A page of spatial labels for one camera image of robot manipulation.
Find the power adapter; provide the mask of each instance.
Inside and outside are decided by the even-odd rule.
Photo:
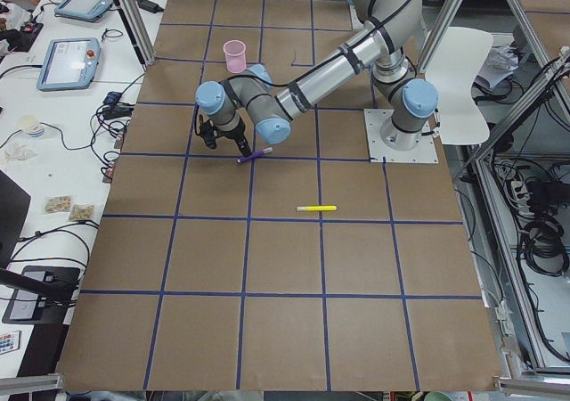
[[[150,13],[164,12],[164,9],[162,7],[152,2],[151,0],[137,0],[136,3],[141,9],[143,9],[146,12]]]

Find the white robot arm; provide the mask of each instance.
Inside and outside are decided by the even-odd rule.
[[[199,135],[208,147],[215,148],[216,139],[225,136],[238,144],[243,155],[251,153],[245,124],[236,112],[242,107],[266,143],[281,143],[289,136],[291,121],[371,64],[375,87],[395,109],[382,127],[382,137],[397,150],[415,146],[437,105],[437,91],[414,78],[402,50],[418,27],[421,0],[348,1],[354,4],[363,30],[276,95],[269,94],[271,79],[261,64],[222,82],[199,86],[196,103],[209,117],[204,122],[200,116]]]

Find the black monitor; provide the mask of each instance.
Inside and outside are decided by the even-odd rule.
[[[29,195],[0,171],[0,284],[14,288],[3,323],[61,323],[79,269],[26,266],[22,274],[6,268],[28,215]]]

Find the white chair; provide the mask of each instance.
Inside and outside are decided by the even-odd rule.
[[[478,29],[449,27],[426,69],[426,80],[439,93],[439,128],[443,144],[471,145],[489,137],[489,127],[471,98],[473,81],[493,45]]]

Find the purple marker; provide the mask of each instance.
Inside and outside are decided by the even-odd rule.
[[[238,163],[243,163],[247,162],[248,160],[253,160],[255,158],[258,158],[259,156],[263,156],[264,154],[271,153],[272,151],[273,147],[267,147],[266,149],[255,151],[251,153],[249,156],[246,156],[245,158],[239,158]]]

